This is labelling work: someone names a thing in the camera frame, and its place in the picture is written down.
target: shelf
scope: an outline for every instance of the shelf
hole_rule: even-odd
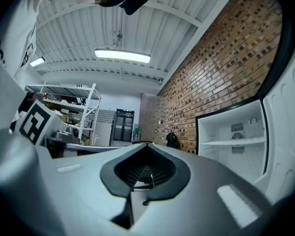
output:
[[[67,102],[61,102],[61,101],[55,101],[55,100],[50,100],[50,99],[44,99],[45,102],[49,102],[49,103],[54,103],[57,105],[61,105],[64,106],[65,108],[68,109],[72,109],[72,110],[83,110],[85,108],[85,106],[81,106],[81,105],[74,105],[71,103],[67,103]]]
[[[87,99],[91,88],[79,88],[70,86],[60,86],[60,85],[28,85],[26,89],[31,91],[40,92],[43,87],[43,92],[55,95],[69,96],[75,98]],[[101,96],[96,90],[92,92],[91,99],[99,100]]]
[[[80,130],[80,128],[81,128],[81,127],[79,127],[79,126],[72,125],[72,124],[68,124],[68,126],[75,127],[75,128],[77,128],[77,129],[79,129],[79,130]],[[83,128],[83,130],[90,130],[90,131],[93,131],[92,128]]]
[[[246,138],[246,139],[236,139],[236,140],[226,140],[226,141],[209,141],[201,143],[201,145],[210,146],[237,146],[237,145],[252,145],[264,143],[266,139],[261,137]]]

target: fluorescent light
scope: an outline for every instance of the fluorescent light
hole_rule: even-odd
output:
[[[41,57],[41,58],[39,58],[39,59],[37,59],[37,60],[31,62],[30,65],[31,65],[31,66],[37,66],[37,65],[40,65],[40,64],[42,64],[42,63],[44,63],[44,62],[45,62],[44,58]]]
[[[151,59],[149,55],[139,54],[139,53],[130,53],[125,51],[117,51],[117,50],[97,49],[95,50],[95,55],[98,58],[127,59],[127,60],[143,62],[143,63],[149,63],[149,60]]]

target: corrugated metal ceiling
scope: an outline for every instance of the corrugated metal ceiling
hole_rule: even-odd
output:
[[[47,80],[59,83],[69,78],[68,72],[80,72],[81,76],[86,71],[102,81],[107,78],[101,76],[103,73],[119,74],[114,76],[117,80],[130,75],[147,82],[163,80],[172,68],[169,63],[178,58],[217,1],[149,0],[128,16],[118,6],[46,0],[39,8],[36,36],[36,58],[46,61],[35,69]],[[121,42],[114,40],[118,30],[123,35]],[[94,54],[97,48],[149,54],[151,61],[146,65],[98,59]]]

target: black bag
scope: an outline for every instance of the black bag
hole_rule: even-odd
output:
[[[171,148],[178,148],[179,146],[179,142],[178,142],[178,138],[177,136],[171,132],[166,136],[166,140],[167,140],[167,147],[171,147]]]

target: brick wall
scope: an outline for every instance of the brick wall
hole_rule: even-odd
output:
[[[256,94],[281,26],[276,0],[230,0],[160,93],[142,96],[142,140],[165,145],[175,132],[180,149],[195,153],[195,117]]]

